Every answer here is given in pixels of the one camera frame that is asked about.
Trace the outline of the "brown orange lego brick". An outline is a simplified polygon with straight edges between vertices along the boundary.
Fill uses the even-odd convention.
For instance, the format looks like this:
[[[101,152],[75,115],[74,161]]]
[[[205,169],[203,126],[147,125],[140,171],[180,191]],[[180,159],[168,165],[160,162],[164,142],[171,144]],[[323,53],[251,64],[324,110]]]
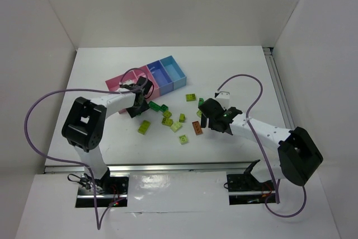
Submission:
[[[192,126],[196,135],[202,134],[201,124],[198,121],[193,121]]]

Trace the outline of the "small lime lego brick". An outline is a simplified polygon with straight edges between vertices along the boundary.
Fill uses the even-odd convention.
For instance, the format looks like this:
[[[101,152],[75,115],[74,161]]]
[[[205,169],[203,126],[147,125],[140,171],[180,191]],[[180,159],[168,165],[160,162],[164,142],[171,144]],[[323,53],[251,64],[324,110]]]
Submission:
[[[185,115],[184,115],[184,114],[180,114],[179,122],[180,122],[180,123],[184,123],[184,122],[185,122]]]

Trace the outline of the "long dark green lego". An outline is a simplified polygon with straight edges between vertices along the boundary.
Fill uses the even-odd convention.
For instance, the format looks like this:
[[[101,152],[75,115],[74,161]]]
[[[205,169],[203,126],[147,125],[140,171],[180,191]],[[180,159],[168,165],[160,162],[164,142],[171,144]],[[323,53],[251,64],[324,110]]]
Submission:
[[[149,106],[152,110],[154,110],[154,111],[156,111],[156,112],[159,112],[159,111],[161,110],[161,107],[160,107],[158,104],[156,104],[155,102],[153,102],[153,101],[150,101],[150,102],[148,103],[148,106]]]

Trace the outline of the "lime lego brick top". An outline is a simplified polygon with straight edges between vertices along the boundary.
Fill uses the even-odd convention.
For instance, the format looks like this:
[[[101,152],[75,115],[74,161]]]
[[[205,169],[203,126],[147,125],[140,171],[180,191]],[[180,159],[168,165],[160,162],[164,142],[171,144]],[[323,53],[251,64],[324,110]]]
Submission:
[[[186,94],[185,97],[187,102],[196,101],[196,95],[194,93]]]

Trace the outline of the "pale lime lego bottom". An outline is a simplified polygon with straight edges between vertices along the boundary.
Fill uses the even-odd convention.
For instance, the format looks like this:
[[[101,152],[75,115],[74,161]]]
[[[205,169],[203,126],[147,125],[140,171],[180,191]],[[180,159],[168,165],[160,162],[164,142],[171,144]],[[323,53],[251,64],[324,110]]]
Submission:
[[[188,137],[186,135],[179,136],[180,144],[184,145],[189,142]]]

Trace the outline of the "pale yellow lego brick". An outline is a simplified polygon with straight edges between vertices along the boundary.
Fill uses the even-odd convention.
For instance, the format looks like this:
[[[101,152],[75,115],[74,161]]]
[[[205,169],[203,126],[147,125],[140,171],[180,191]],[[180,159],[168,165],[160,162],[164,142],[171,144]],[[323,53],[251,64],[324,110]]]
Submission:
[[[179,121],[176,121],[170,126],[170,128],[173,132],[177,132],[179,129],[182,128],[182,123]]]

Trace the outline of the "dark green lego brick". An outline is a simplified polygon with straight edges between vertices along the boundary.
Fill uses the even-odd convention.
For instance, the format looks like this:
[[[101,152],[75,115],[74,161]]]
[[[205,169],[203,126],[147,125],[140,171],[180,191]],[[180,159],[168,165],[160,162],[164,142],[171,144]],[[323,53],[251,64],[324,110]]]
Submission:
[[[168,110],[168,106],[166,106],[165,104],[163,104],[163,105],[160,106],[160,111],[161,111],[161,112],[165,112],[165,111],[167,111],[167,110]]]

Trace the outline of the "lime long lego brick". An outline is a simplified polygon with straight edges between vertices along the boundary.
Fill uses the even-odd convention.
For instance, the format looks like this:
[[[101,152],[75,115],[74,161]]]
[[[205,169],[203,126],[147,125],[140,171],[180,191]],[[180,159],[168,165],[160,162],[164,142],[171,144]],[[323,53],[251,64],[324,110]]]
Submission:
[[[148,131],[149,127],[150,127],[151,123],[147,120],[144,120],[140,127],[138,128],[138,133],[145,135],[146,132]]]

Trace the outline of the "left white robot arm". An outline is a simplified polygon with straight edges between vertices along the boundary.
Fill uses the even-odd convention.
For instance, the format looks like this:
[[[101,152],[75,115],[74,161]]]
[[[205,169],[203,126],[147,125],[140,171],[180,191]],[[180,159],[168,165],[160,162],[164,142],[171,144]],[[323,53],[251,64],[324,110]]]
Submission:
[[[87,165],[85,174],[97,184],[103,184],[110,177],[99,147],[106,119],[121,110],[126,110],[131,118],[148,110],[145,97],[153,83],[139,77],[136,83],[120,85],[120,88],[123,93],[96,99],[76,98],[62,127],[62,136],[75,148],[81,162]]]

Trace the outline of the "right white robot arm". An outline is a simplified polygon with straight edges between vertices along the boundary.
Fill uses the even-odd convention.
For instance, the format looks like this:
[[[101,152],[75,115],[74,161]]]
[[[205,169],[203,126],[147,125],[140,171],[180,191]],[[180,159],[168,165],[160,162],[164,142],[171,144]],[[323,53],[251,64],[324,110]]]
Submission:
[[[199,110],[209,119],[210,129],[261,142],[263,148],[276,153],[278,158],[271,162],[276,179],[287,179],[296,186],[304,186],[323,162],[311,136],[301,127],[290,130],[248,118],[235,107],[224,109],[212,98],[204,101]]]

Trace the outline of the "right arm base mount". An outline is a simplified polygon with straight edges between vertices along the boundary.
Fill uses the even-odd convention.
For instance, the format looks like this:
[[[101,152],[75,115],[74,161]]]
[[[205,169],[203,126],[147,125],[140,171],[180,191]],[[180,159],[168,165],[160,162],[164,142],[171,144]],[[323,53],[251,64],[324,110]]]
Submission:
[[[261,183],[249,174],[227,174],[223,187],[228,191],[229,205],[276,203],[271,180]]]

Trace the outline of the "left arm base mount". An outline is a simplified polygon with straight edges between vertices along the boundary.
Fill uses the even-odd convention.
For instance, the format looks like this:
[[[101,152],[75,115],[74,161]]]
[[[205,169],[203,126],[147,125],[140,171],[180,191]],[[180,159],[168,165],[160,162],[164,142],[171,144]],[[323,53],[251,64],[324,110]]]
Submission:
[[[85,175],[69,174],[67,180],[78,184],[76,208],[93,208],[94,196],[92,181]],[[103,187],[96,186],[97,206],[99,208],[106,208],[111,203],[113,207],[127,207],[128,206],[128,176],[114,176],[110,177],[108,183]]]

